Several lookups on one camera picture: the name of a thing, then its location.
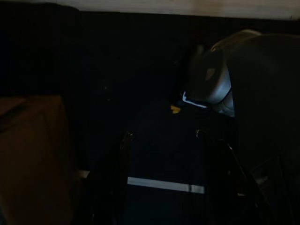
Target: white stripe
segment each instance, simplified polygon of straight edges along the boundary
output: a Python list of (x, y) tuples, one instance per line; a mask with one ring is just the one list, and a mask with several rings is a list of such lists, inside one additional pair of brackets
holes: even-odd
[(182, 101), (184, 101), (186, 103), (189, 103), (189, 104), (192, 104), (192, 105), (195, 105), (195, 106), (198, 106), (200, 108), (204, 108), (204, 109), (207, 108), (207, 106), (205, 106), (205, 105), (196, 104), (195, 102), (192, 102), (192, 101), (188, 100), (185, 91), (183, 92), (183, 95), (182, 95)]
[(160, 180), (149, 180), (149, 179), (136, 178), (136, 177), (128, 177), (127, 184), (149, 187), (149, 188), (184, 191), (184, 192), (191, 192), (191, 193), (198, 193), (198, 194), (205, 193), (203, 186), (198, 186), (198, 185), (189, 186), (188, 184), (174, 183), (174, 182), (167, 182), (167, 181), (160, 181)]

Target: dark floor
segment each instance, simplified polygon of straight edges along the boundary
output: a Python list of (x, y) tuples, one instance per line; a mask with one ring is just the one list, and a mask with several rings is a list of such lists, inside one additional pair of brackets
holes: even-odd
[[(223, 117), (184, 107), (172, 114), (197, 44), (241, 29), (299, 34), (299, 22), (78, 12), (1, 3), (1, 95), (60, 94), (82, 169), (125, 131), (134, 133), (130, 176), (203, 184), (197, 128), (226, 135)], [(129, 187), (126, 224), (201, 224), (203, 200)]]

